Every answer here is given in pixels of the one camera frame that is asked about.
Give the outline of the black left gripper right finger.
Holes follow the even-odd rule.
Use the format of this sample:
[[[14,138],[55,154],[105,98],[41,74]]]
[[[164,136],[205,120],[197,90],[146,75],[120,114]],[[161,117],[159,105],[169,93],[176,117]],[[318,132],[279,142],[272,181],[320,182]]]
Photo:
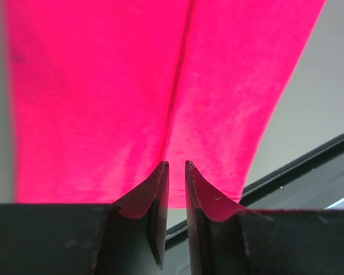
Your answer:
[[[344,274],[344,210],[249,210],[185,163],[193,274]]]

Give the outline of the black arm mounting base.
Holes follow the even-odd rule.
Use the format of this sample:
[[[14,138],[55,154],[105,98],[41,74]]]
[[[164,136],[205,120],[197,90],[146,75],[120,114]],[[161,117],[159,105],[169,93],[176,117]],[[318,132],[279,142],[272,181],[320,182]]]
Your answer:
[[[344,210],[344,134],[246,187],[249,210]],[[187,220],[167,232],[164,274],[193,274]]]

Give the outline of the pink t-shirt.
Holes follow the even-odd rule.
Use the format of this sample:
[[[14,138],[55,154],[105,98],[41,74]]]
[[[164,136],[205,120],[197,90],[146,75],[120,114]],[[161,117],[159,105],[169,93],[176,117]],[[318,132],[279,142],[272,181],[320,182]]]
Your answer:
[[[113,202],[185,162],[234,201],[324,1],[2,1],[14,200]]]

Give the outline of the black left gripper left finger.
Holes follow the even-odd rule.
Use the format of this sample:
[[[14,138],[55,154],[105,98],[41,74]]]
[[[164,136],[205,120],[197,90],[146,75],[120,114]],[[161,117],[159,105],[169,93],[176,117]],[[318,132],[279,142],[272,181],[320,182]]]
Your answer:
[[[107,204],[0,204],[0,274],[157,274],[169,164]]]

